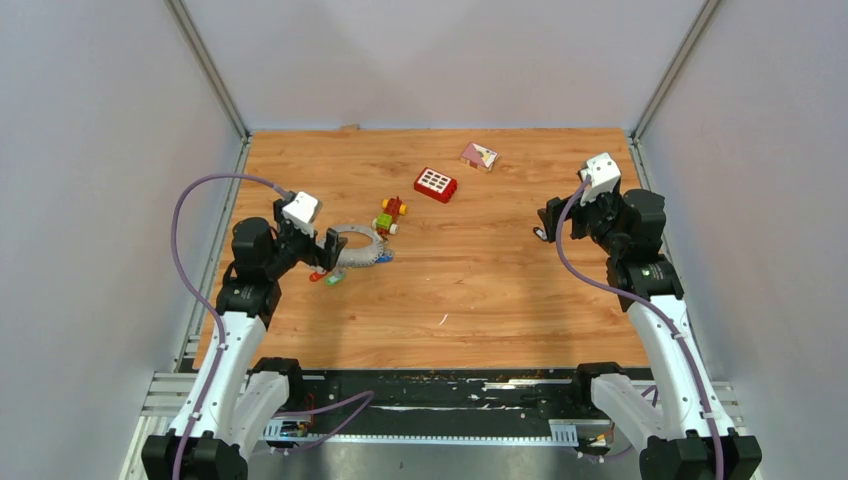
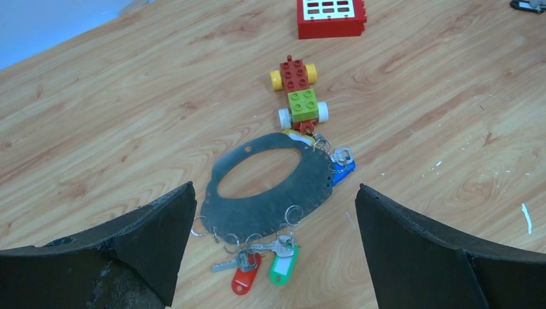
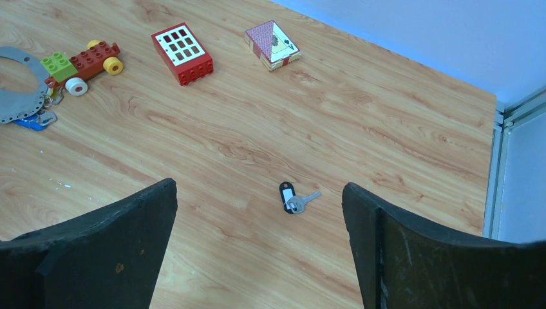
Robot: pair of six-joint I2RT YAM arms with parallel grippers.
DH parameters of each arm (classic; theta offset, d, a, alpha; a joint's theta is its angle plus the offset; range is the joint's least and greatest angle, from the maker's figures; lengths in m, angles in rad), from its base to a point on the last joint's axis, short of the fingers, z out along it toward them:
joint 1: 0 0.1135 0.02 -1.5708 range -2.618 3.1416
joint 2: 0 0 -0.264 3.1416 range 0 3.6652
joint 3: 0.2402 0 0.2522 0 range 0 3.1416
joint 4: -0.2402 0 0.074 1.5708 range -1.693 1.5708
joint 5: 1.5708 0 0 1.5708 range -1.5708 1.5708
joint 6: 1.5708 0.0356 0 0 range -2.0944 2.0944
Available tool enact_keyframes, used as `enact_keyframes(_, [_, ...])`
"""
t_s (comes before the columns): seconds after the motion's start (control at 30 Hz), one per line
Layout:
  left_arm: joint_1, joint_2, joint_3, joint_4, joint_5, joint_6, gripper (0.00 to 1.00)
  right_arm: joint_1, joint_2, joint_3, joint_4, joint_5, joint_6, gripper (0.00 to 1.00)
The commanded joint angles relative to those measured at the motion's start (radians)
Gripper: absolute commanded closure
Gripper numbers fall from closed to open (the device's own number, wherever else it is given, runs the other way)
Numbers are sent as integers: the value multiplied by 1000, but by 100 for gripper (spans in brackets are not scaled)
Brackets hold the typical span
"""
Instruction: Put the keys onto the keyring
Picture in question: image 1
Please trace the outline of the bunch of coloured keys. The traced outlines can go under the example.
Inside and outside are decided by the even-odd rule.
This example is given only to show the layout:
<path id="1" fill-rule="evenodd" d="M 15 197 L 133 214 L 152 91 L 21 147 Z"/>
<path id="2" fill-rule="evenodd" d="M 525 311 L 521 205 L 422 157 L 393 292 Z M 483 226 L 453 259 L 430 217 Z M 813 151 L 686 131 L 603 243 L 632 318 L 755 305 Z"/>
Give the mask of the bunch of coloured keys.
<path id="1" fill-rule="evenodd" d="M 347 260 L 345 257 L 342 257 L 334 270 L 315 270 L 309 275 L 309 280 L 311 282 L 318 282 L 319 280 L 323 280 L 326 285 L 335 285 L 346 277 L 346 273 L 349 269 L 367 268 L 376 264 L 391 262 L 393 259 L 394 251 L 392 249 L 385 250 L 383 253 L 381 253 L 374 259 L 369 259 L 365 262 L 359 263 L 353 262 L 352 260 Z"/>

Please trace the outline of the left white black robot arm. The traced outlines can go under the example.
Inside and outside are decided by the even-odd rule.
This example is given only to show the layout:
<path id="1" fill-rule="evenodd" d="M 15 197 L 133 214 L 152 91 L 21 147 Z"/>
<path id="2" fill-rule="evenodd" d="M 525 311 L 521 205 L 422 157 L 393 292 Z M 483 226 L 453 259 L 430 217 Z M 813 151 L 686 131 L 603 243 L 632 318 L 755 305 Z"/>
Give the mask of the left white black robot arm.
<path id="1" fill-rule="evenodd" d="M 301 192 L 232 229 L 233 260 L 213 309 L 216 325 L 198 376 L 162 435 L 145 441 L 141 460 L 150 479 L 245 479 L 260 432 L 277 410 L 298 411 L 306 386 L 291 359 L 252 359 L 270 326 L 280 278 L 299 263 L 333 269 L 346 239 L 330 229 L 318 238 L 319 200 Z"/>

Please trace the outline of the small silver key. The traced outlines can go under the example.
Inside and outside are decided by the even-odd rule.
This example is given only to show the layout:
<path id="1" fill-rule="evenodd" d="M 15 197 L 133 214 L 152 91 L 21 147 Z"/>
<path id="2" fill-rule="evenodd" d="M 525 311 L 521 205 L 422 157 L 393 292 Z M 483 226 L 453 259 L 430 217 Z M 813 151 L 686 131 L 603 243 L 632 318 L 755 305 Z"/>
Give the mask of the small silver key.
<path id="1" fill-rule="evenodd" d="M 540 240 L 547 241 L 547 234 L 541 227 L 534 227 L 533 232 Z"/>

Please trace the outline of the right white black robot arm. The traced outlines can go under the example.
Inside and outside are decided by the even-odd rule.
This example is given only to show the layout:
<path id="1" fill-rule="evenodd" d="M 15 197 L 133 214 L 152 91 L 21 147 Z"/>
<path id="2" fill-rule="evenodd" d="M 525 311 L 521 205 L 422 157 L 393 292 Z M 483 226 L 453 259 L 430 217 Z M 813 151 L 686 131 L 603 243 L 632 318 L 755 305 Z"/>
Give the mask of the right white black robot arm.
<path id="1" fill-rule="evenodd" d="M 680 279 L 662 254 L 663 196 L 642 189 L 554 197 L 534 232 L 565 254 L 563 229 L 607 254 L 600 289 L 617 296 L 648 355 L 654 406 L 615 362 L 581 364 L 571 403 L 584 417 L 605 414 L 639 455 L 643 479 L 751 479 L 762 461 L 755 436 L 741 433 L 712 386 L 693 339 Z"/>

